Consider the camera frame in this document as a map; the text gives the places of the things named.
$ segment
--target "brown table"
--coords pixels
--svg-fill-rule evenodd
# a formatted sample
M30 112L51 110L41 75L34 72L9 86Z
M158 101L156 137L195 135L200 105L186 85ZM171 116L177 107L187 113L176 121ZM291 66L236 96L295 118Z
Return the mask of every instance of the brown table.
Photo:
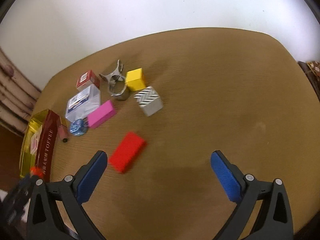
M278 41L227 28L126 41L55 75L34 113L50 108L64 115L68 99L77 93L78 76L89 69L98 74L117 59L125 72L143 68L164 108L146 117L134 93L124 102L112 99L116 116L66 144L56 143L51 173L52 181L61 180L97 150L110 156L128 131L146 139L148 146L132 168L119 174L108 166L83 205L107 239L212 239L235 206L210 167L217 149L244 173L283 180L295 231L317 212L319 101ZM104 82L101 94L102 102L110 99Z

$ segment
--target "curtain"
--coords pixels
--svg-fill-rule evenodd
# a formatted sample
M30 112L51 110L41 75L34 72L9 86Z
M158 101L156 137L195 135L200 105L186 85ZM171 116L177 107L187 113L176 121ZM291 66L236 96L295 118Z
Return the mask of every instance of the curtain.
M40 94L0 48L0 125L23 136Z

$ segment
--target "yellow cube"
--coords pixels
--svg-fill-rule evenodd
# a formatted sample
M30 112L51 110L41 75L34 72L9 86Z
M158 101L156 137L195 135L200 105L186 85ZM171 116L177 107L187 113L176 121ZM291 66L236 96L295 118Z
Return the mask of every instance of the yellow cube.
M128 71L125 78L125 84L131 91L145 89L146 85L142 68Z

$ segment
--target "transparent plastic container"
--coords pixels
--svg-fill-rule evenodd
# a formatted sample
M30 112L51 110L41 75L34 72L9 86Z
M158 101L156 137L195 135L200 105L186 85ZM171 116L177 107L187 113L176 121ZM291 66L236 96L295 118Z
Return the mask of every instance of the transparent plastic container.
M68 101L66 118L70 122L84 119L96 110L100 104L100 90L94 84L91 84Z

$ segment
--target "white and black striped box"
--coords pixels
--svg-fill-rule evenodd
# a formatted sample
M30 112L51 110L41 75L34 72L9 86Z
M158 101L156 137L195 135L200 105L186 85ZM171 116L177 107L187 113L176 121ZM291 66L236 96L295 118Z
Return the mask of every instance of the white and black striped box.
M137 99L137 103L146 116L158 112L163 107L161 98L153 87L147 87L146 89L141 90L134 98Z

